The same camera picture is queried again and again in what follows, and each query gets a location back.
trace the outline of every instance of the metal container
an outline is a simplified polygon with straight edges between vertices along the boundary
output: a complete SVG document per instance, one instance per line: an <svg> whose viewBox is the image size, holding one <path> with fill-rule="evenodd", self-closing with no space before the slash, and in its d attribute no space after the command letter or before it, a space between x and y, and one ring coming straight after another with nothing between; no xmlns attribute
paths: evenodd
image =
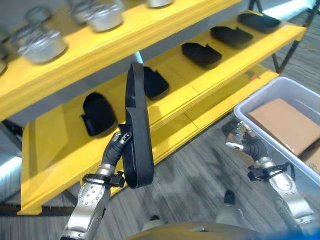
<svg viewBox="0 0 320 240"><path fill-rule="evenodd" d="M101 4L92 9L86 21L93 31L104 32L123 23L121 13L116 4Z"/></svg>
<svg viewBox="0 0 320 240"><path fill-rule="evenodd" d="M94 6L96 6L96 2L82 1L72 6L68 14L76 24L81 25L86 22L87 16Z"/></svg>
<svg viewBox="0 0 320 240"><path fill-rule="evenodd" d="M28 24L19 28L11 37L11 43L16 50L23 47L27 40L43 33L43 31L34 25Z"/></svg>
<svg viewBox="0 0 320 240"><path fill-rule="evenodd" d="M67 44L56 31L43 32L29 39L18 51L34 64L46 63L62 54Z"/></svg>
<svg viewBox="0 0 320 240"><path fill-rule="evenodd" d="M80 4L82 2L97 3L96 0L65 0L65 1L70 6L70 8L73 8L75 5Z"/></svg>
<svg viewBox="0 0 320 240"><path fill-rule="evenodd" d="M24 15L24 19L29 24L42 24L45 21L52 18L53 14L51 10L46 6L35 6Z"/></svg>
<svg viewBox="0 0 320 240"><path fill-rule="evenodd" d="M7 70L7 62L0 60L0 76Z"/></svg>
<svg viewBox="0 0 320 240"><path fill-rule="evenodd" d="M172 4L174 0L147 0L146 4L149 8L159 8Z"/></svg>

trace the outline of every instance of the clear plastic bin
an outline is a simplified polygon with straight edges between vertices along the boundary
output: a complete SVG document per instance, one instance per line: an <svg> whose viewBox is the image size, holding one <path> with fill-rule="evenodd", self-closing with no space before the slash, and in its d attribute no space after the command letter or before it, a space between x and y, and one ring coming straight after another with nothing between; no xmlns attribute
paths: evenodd
<svg viewBox="0 0 320 240"><path fill-rule="evenodd" d="M248 124L257 135L262 137L275 150L279 151L292 162L302 173L316 183L319 188L320 176L315 171L249 119L248 113L277 98L295 107L299 112L320 126L320 95L283 76L277 77L238 104L234 109L234 114L237 118Z"/></svg>

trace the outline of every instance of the yellow wooden shelf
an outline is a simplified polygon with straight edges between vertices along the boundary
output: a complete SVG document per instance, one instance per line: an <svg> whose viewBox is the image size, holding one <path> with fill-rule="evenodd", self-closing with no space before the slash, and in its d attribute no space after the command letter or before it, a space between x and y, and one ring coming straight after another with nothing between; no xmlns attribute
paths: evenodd
<svg viewBox="0 0 320 240"><path fill-rule="evenodd" d="M170 84L166 97L158 101L147 101L156 163L186 139L197 134L199 131L191 130L194 126L198 130L204 129L277 76L260 67L250 69L285 44L298 39L305 31L304 27L287 24L274 33L262 34L238 24L235 19L223 25L240 26L253 34L254 40L247 48L234 50L214 40L208 32L191 39L190 42L203 45L208 43L222 53L222 62L212 70L203 70L194 65L182 55L180 46L147 62L148 66L158 70ZM249 70L249 75L255 72L260 78L250 83L248 77L238 78ZM126 75L123 74L90 91L106 96L119 123L125 119L125 87ZM83 114L82 104L88 94L89 92L54 108L25 127L21 180L23 213L34 211L79 181L84 173L94 172L101 161L111 135L99 139L88 136L80 117ZM193 122L187 124L190 129L186 131L184 128L177 128L184 112ZM173 139L170 144L157 147L158 142L166 143L170 138Z"/></svg>
<svg viewBox="0 0 320 240"><path fill-rule="evenodd" d="M0 120L239 2L175 0L168 7L150 9L141 0L127 0L124 24L104 33L76 26L67 8L59 9L46 25L62 33L68 43L67 52L43 65L33 65L22 57L9 62L0 76Z"/></svg>
<svg viewBox="0 0 320 240"><path fill-rule="evenodd" d="M198 129L204 130L231 111L238 103L278 76L278 73L257 65L187 110L184 114Z"/></svg>
<svg viewBox="0 0 320 240"><path fill-rule="evenodd" d="M155 164L277 75L256 66L185 114L154 130L151 141ZM107 84L112 88L112 81ZM81 104L75 99L25 127L21 173L22 214L39 213L35 210L42 204L79 181L85 173L94 172L101 162L102 153L112 134L100 139L89 137L80 118L81 112ZM120 161L117 170L121 170L122 165ZM119 190L112 189L112 194Z"/></svg>

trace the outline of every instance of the cardboard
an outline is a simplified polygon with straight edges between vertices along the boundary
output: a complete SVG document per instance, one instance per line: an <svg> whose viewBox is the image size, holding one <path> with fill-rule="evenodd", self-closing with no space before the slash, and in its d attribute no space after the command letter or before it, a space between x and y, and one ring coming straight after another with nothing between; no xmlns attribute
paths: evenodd
<svg viewBox="0 0 320 240"><path fill-rule="evenodd" d="M320 138L320 126L280 98L258 107L249 117L296 156Z"/></svg>
<svg viewBox="0 0 320 240"><path fill-rule="evenodd" d="M320 175L320 140L317 141L312 150L306 154L303 162Z"/></svg>

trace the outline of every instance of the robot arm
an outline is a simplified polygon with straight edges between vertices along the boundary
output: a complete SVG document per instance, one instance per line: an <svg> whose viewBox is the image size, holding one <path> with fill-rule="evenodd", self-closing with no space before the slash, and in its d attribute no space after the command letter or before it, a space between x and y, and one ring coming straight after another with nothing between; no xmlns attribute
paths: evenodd
<svg viewBox="0 0 320 240"><path fill-rule="evenodd" d="M117 163L131 134L115 133L105 148L102 163L95 174L83 177L84 185L78 194L76 207L60 240L93 240L110 198L111 187L123 187L123 172L115 173Z"/></svg>
<svg viewBox="0 0 320 240"><path fill-rule="evenodd" d="M292 164L276 165L260 138L245 123L241 124L238 125L238 130L246 128L241 134L237 132L238 137L243 136L240 139L241 144L226 142L226 145L253 158L258 167L250 166L248 177L251 181L263 181L268 188L271 188L269 192L273 195L271 197L276 210L287 226L291 229L308 231L318 221L307 201L297 191ZM292 176L287 174L289 166Z"/></svg>

